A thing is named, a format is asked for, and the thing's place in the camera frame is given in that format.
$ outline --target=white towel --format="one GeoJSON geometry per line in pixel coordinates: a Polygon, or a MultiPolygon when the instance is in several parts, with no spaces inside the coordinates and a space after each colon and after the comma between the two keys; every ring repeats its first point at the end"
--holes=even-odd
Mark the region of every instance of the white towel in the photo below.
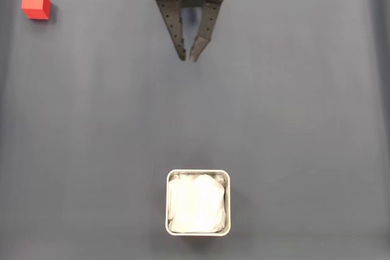
{"type": "Polygon", "coordinates": [[[174,175],[168,184],[169,229],[175,233],[215,233],[225,227],[224,178],[174,175]]]}

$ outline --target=red block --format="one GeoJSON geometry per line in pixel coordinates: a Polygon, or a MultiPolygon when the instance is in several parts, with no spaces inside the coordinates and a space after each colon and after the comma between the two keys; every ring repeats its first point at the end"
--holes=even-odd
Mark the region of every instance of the red block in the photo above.
{"type": "Polygon", "coordinates": [[[22,0],[22,10],[28,18],[49,19],[50,0],[22,0]]]}

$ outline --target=gray mat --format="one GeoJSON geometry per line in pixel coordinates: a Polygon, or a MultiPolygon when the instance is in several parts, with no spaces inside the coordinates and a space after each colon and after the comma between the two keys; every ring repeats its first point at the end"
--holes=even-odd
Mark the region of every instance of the gray mat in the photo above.
{"type": "Polygon", "coordinates": [[[225,0],[197,63],[154,0],[51,1],[0,0],[1,259],[390,258],[380,0],[225,0]],[[165,231],[175,168],[230,174],[230,234],[165,231]]]}

